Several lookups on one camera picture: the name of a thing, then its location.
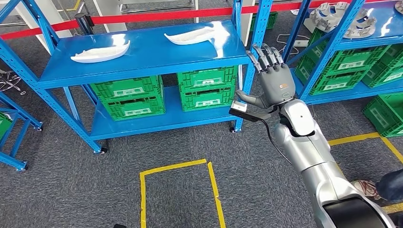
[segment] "shoe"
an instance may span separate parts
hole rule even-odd
[[[365,196],[373,197],[374,200],[379,200],[382,198],[376,190],[375,183],[370,180],[356,180],[351,182],[351,184]]]

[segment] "black cable on floor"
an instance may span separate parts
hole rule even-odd
[[[278,148],[278,147],[274,144],[273,139],[271,138],[271,135],[270,135],[269,126],[267,125],[266,121],[264,121],[264,120],[261,120],[261,121],[263,122],[263,124],[264,124],[265,127],[266,127],[267,135],[269,136],[269,140],[270,140],[271,144],[273,144],[273,146],[274,146],[274,147],[276,148],[276,150],[281,154],[281,156],[283,156],[283,158],[284,158],[285,160],[287,160],[288,163],[290,163],[290,164],[292,165],[292,163],[290,162],[290,160],[283,154],[283,152],[281,152],[280,148]]]

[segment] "white boat-shaped object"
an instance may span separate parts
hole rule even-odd
[[[214,37],[215,30],[210,27],[204,27],[198,30],[185,32],[178,35],[168,36],[164,33],[164,36],[168,38],[172,43],[177,45],[197,44],[204,42]]]
[[[70,58],[78,63],[104,62],[124,55],[129,49],[129,46],[130,40],[127,44],[122,46],[93,48],[88,51],[84,50],[82,53],[71,56]]]

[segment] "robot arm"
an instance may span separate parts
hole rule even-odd
[[[247,52],[259,77],[264,93],[251,96],[237,91],[239,98],[260,108],[278,110],[280,123],[275,137],[294,169],[302,176],[309,192],[320,228],[394,228],[382,209],[357,191],[346,180],[330,154],[330,146],[307,105],[295,98],[295,84],[280,53],[266,44],[253,48],[257,60]],[[230,114],[250,120],[263,121],[271,114],[246,112],[246,104],[234,101]]]

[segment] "red rope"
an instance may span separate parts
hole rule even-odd
[[[366,0],[366,2],[374,2],[379,0]],[[311,2],[310,8],[316,8],[320,4],[325,2],[339,2],[339,0],[316,0]],[[291,3],[274,3],[271,7],[271,11],[287,11],[287,10],[297,10],[301,6],[301,2],[291,2]],[[241,13],[256,13],[258,11],[258,6],[246,6],[242,7]],[[119,16],[103,16],[103,17],[92,17],[94,24],[109,24],[109,23],[124,23],[124,22],[141,22],[141,21],[156,21],[156,20],[173,20],[173,19],[186,19],[186,18],[196,18],[196,17],[216,17],[216,16],[226,16],[231,15],[232,8],[215,8],[215,9],[199,9],[199,10],[185,10],[185,11],[174,11],[174,12],[159,12],[159,13],[139,13],[139,14],[127,14]],[[78,28],[78,24],[75,20],[62,22],[52,25],[55,31],[62,31],[67,29]],[[40,28],[27,29],[17,32],[6,33],[0,35],[3,40],[21,38],[33,35],[42,34]]]

